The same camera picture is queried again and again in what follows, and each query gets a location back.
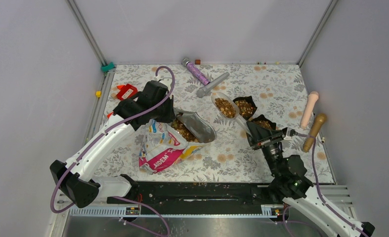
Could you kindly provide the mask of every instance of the tabletop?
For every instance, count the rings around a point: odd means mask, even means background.
[[[130,83],[142,90],[155,77],[160,65],[117,65],[110,95],[104,110],[109,114],[119,103],[115,95],[117,85]],[[174,164],[166,170],[148,174],[139,170],[138,156],[146,129],[141,127],[128,137],[95,172],[96,176],[127,174],[136,181],[193,181],[193,182],[264,182],[272,181],[268,165],[260,150],[250,148],[246,133],[235,122],[220,115],[209,95],[198,98],[196,91],[203,86],[182,65],[165,65],[175,74],[174,107],[197,112],[216,131],[217,138],[184,162]],[[312,122],[304,130],[300,128],[307,102],[307,91],[301,71],[297,65],[197,65],[210,80],[225,72],[228,79],[216,86],[212,92],[222,92],[229,98],[252,96],[258,107],[254,118],[263,114],[277,123],[278,128],[290,127],[308,134]],[[167,70],[160,70],[160,76],[170,77]],[[284,144],[284,157],[300,155],[307,169],[306,177],[315,182],[311,152],[301,148],[304,138],[294,137]],[[315,166],[320,183],[333,183],[333,176],[322,146],[317,137]]]

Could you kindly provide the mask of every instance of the gray wall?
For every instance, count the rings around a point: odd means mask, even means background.
[[[49,166],[82,145],[99,63],[65,1],[0,0],[0,237],[40,237]]]
[[[297,62],[330,0],[76,0],[119,63]]]
[[[389,0],[339,1],[303,66],[334,171],[361,220],[389,236]]]

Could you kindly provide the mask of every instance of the gray floor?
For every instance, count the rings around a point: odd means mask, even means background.
[[[286,237],[289,236],[282,224],[275,225],[263,218],[167,218],[172,237]],[[290,220],[310,221],[292,210]],[[159,218],[139,218],[134,223],[152,231],[166,234],[167,230]],[[311,227],[288,224],[296,237],[319,237]],[[69,217],[64,237],[153,237],[154,235],[133,226],[123,226],[118,218]]]

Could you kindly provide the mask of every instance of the green clamp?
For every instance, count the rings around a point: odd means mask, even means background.
[[[108,72],[109,70],[111,70],[111,69],[113,69],[113,68],[115,68],[115,66],[114,66],[114,63],[111,62],[111,63],[108,64],[107,66],[101,67],[101,70],[102,70],[102,72],[106,73],[106,72]]]

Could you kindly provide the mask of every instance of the purple glitter tube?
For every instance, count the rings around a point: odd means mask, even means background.
[[[188,58],[184,58],[181,64],[185,66],[195,78],[197,78],[201,83],[203,83],[203,85],[207,85],[210,83],[207,77],[199,69],[197,69],[196,66],[192,62],[190,62]]]

